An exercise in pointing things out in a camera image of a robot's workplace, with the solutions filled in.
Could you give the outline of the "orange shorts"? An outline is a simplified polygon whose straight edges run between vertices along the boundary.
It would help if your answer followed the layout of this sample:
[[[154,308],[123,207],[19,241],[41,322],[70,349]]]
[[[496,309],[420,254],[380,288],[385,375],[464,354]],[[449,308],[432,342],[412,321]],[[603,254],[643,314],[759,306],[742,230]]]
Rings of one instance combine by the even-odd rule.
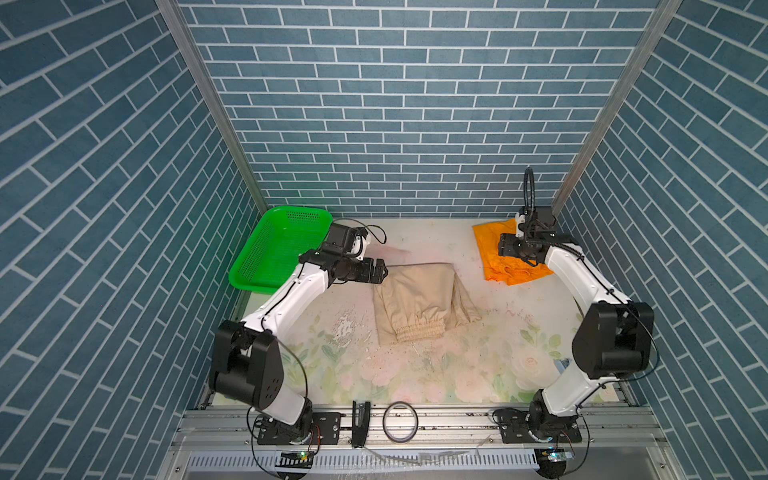
[[[472,229],[483,264],[483,273],[486,281],[503,282],[512,286],[554,274],[547,266],[539,265],[532,267],[518,258],[499,255],[498,245],[501,235],[514,235],[517,232],[517,222],[515,219],[475,225]]]

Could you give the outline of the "green plastic basket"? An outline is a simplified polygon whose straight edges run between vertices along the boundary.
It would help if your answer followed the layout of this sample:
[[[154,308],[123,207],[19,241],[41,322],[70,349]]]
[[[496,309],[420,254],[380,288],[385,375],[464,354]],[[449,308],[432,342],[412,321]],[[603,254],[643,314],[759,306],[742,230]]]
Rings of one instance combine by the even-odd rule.
[[[243,291],[274,294],[294,272],[299,256],[319,247],[332,220],[329,212],[316,208],[268,210],[231,267],[230,284]]]

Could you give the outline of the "beige shorts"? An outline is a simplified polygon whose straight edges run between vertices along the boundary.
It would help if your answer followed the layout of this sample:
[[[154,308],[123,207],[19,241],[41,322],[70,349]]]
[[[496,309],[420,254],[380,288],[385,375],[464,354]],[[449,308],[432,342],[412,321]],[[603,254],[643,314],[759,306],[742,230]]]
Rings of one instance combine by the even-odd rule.
[[[439,339],[482,315],[450,263],[398,265],[373,287],[379,344]]]

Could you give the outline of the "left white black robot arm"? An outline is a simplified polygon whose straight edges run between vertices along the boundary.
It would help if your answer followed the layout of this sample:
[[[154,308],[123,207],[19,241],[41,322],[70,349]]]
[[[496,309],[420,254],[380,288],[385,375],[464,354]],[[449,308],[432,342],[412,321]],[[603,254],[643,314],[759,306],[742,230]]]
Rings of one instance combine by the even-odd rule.
[[[248,405],[276,423],[293,441],[313,428],[312,402],[285,385],[280,336],[336,282],[380,284],[388,275],[382,259],[309,250],[287,281],[253,314],[225,321],[213,342],[209,388]]]

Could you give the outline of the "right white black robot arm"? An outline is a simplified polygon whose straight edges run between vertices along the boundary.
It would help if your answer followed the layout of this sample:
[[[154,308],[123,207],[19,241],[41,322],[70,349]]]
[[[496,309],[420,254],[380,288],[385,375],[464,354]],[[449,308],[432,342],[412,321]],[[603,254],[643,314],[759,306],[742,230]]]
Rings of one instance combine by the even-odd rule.
[[[538,390],[526,411],[493,412],[505,443],[551,443],[563,435],[580,441],[580,409],[603,387],[642,372],[651,361],[654,313],[617,290],[571,237],[559,235],[549,207],[524,206],[516,233],[503,234],[499,254],[530,266],[546,266],[568,288],[583,319],[571,344],[568,366]]]

